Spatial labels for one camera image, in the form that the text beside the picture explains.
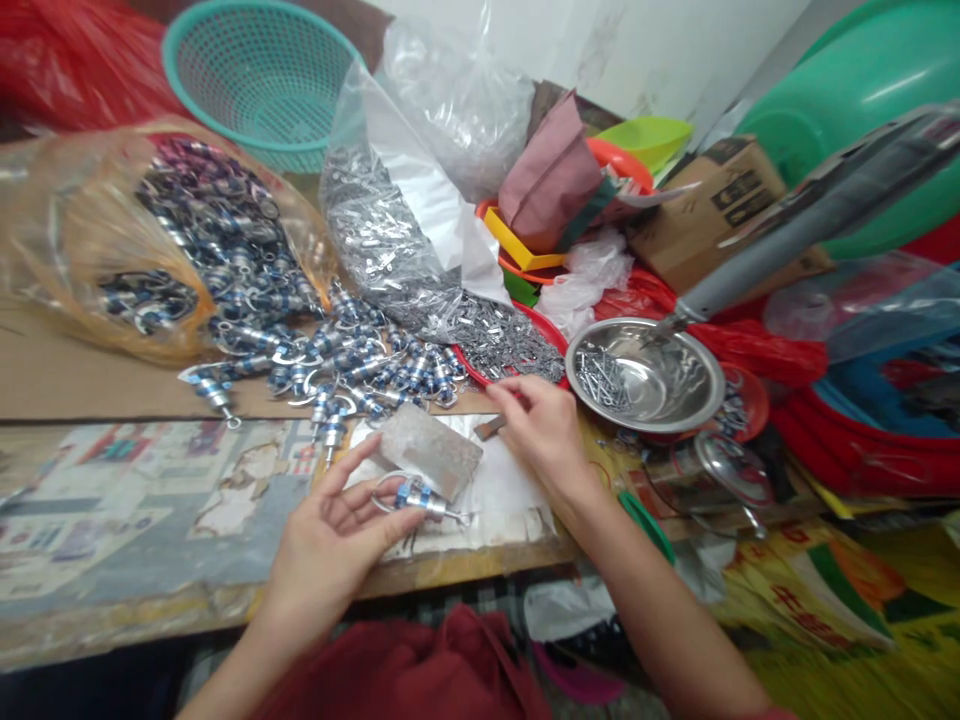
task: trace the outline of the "metal bowl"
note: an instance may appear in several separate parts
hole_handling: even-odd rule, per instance
[[[703,426],[723,403],[725,380],[717,359],[686,333],[657,338],[655,320],[614,318],[582,330],[567,350],[567,377],[591,410],[648,433],[682,433]],[[620,408],[593,399],[577,376],[577,353],[605,351],[623,378]]]

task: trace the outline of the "orange plastic bag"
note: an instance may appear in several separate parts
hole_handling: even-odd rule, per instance
[[[123,2],[6,0],[0,98],[22,122],[56,130],[189,117],[163,72],[164,32]]]
[[[43,138],[0,150],[0,288],[45,310],[59,329],[165,365],[213,349],[216,307],[196,270],[134,195],[156,155],[151,139],[189,135],[253,170],[280,211],[287,242],[329,307],[336,260],[319,213],[282,178],[222,138],[180,118]],[[174,328],[141,334],[106,310],[101,282],[119,273],[163,270],[197,296]]]

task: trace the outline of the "white wall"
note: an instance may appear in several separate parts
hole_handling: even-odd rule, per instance
[[[468,35],[480,0],[371,0]],[[494,53],[625,117],[689,120],[702,136],[810,0],[490,0]]]
[[[812,0],[783,40],[757,68],[740,97],[759,100],[796,66],[810,46],[834,23],[867,2],[869,0]]]

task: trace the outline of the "finger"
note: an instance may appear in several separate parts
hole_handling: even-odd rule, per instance
[[[503,383],[487,386],[487,394],[493,400],[500,412],[507,418],[507,426],[515,428],[524,428],[529,423],[527,411],[520,404],[520,401],[514,397],[510,389]]]
[[[370,518],[383,515],[383,510],[374,505],[371,499],[376,495],[381,504],[393,507],[397,490],[403,481],[399,476],[388,477],[382,483],[379,480],[366,480],[347,488],[335,498],[326,498],[330,501],[327,523],[337,532],[346,534]]]
[[[380,433],[374,433],[356,447],[351,448],[350,452],[335,462],[320,478],[320,482],[313,489],[313,494],[331,497],[339,493],[343,490],[343,486],[347,484],[350,473],[356,470],[360,463],[373,455],[379,446]]]
[[[490,387],[506,388],[511,392],[519,392],[531,405],[542,402],[555,392],[563,392],[553,383],[547,382],[539,375],[514,375],[504,378]]]
[[[427,513],[422,508],[397,510],[365,523],[355,536],[356,542],[368,553],[367,560],[375,563],[387,550],[416,530],[426,518]]]
[[[397,495],[396,493],[390,493],[389,495],[381,495],[380,493],[377,493],[377,500],[379,500],[383,505],[386,505],[387,507],[393,507],[393,504],[397,500]],[[363,507],[357,508],[356,510],[353,511],[354,519],[361,525],[367,522],[368,520],[379,517],[381,515],[383,515],[383,510],[378,508],[372,502],[367,503]]]

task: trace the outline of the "yellow plastic container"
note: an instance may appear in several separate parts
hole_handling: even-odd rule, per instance
[[[597,135],[633,155],[654,175],[686,147],[693,125],[673,118],[644,116],[614,125]]]
[[[483,222],[493,233],[497,242],[500,243],[500,247],[506,250],[507,254],[517,264],[517,268],[523,272],[558,267],[563,265],[563,261],[567,259],[566,255],[534,255],[530,252],[520,238],[513,234],[513,230],[507,227],[507,223],[500,217],[500,208],[498,207],[490,207],[483,218]]]

